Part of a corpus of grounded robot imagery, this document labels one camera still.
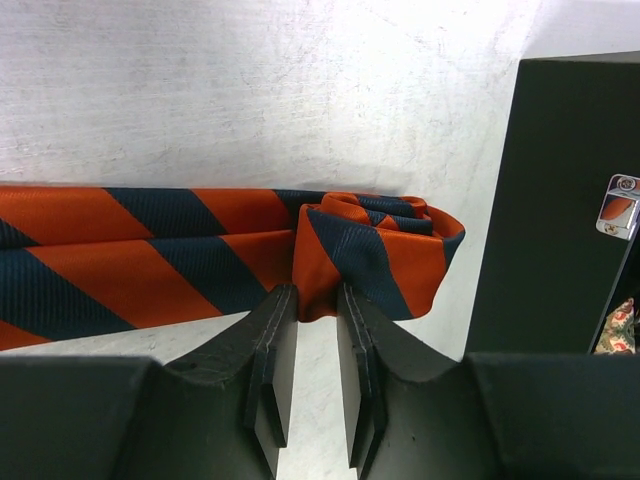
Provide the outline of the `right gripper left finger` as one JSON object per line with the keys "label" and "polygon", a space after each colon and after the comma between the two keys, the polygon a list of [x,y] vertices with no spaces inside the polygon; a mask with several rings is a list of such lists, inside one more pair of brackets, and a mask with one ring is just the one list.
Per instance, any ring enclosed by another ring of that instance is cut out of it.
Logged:
{"label": "right gripper left finger", "polygon": [[213,339],[147,370],[122,479],[273,479],[287,445],[298,292],[278,286]]}

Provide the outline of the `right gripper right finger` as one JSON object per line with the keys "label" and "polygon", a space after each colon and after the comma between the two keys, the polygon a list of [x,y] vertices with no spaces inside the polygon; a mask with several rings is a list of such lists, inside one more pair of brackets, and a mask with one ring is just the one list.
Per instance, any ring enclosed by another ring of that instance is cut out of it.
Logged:
{"label": "right gripper right finger", "polygon": [[351,287],[337,297],[350,468],[360,479],[497,479],[472,369],[389,320]]}

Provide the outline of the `orange navy striped tie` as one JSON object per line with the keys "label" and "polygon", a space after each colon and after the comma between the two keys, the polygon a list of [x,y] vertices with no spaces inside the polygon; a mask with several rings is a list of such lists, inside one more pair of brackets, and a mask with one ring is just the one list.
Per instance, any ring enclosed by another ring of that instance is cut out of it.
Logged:
{"label": "orange navy striped tie", "polygon": [[302,322],[334,315],[343,283],[414,319],[464,235],[418,197],[6,185],[1,346],[245,312],[285,284]]}

